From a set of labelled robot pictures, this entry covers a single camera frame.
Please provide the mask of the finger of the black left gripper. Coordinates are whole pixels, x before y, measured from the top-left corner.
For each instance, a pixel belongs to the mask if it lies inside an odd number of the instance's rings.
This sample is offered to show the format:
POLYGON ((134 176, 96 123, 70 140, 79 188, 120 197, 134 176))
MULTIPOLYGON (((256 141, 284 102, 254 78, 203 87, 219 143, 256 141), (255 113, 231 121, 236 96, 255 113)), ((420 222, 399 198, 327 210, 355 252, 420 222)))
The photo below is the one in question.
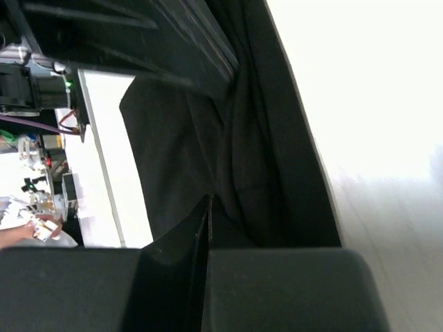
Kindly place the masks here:
POLYGON ((11 1, 32 51, 70 67, 225 93, 238 61, 205 1, 11 1))

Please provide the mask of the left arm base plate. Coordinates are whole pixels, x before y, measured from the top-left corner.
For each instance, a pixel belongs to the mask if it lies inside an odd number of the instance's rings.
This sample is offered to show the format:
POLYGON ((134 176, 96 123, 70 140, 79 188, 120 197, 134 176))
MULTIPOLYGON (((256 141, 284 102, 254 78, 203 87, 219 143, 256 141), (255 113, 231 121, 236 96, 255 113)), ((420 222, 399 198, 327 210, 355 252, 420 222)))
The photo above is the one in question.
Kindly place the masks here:
POLYGON ((79 70, 72 69, 68 75, 69 82, 71 83, 71 96, 72 96, 72 108, 75 109, 76 118, 78 121, 78 127, 80 131, 80 140, 84 142, 85 134, 87 132, 87 126, 90 124, 89 115, 86 105, 84 92, 80 82, 79 70))

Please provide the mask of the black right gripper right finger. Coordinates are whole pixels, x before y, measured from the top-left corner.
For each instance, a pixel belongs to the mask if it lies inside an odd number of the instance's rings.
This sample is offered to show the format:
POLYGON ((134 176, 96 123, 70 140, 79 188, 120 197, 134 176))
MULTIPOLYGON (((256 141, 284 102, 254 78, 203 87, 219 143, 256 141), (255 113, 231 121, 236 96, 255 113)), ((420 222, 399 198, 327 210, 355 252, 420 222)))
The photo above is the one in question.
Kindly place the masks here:
POLYGON ((208 204, 209 331, 389 331, 365 259, 343 248, 256 248, 208 204))

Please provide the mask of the black skirt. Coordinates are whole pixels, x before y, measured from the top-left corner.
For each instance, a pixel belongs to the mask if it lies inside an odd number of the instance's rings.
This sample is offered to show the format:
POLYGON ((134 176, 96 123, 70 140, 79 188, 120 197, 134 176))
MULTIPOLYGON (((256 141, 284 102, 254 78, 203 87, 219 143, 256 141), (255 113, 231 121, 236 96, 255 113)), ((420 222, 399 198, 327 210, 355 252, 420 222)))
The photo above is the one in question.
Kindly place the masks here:
POLYGON ((135 77, 120 102, 154 238, 217 196, 266 247, 339 247, 289 63, 263 1, 209 1, 239 72, 228 95, 135 77))

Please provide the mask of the bystander hand in background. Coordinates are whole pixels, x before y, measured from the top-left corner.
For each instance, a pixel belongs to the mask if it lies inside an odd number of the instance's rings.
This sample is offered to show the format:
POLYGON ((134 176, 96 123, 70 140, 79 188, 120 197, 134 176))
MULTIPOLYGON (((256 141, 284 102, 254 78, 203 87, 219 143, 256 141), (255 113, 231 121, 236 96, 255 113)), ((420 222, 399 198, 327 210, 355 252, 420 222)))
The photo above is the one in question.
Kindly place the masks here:
MULTIPOLYGON (((39 219, 51 221, 57 225, 57 229, 51 234, 51 238, 56 238, 62 231, 63 218, 51 214, 39 214, 39 219)), ((1 230, 1 249, 16 245, 22 240, 32 239, 34 234, 34 226, 31 221, 24 225, 1 230)))

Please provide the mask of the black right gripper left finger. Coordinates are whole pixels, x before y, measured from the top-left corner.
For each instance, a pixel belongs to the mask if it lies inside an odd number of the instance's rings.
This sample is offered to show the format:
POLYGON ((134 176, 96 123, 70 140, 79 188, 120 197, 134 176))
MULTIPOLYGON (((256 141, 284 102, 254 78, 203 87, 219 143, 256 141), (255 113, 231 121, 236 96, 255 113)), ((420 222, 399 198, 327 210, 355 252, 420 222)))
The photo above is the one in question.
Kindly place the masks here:
POLYGON ((212 199, 141 249, 1 251, 2 331, 199 331, 212 199))

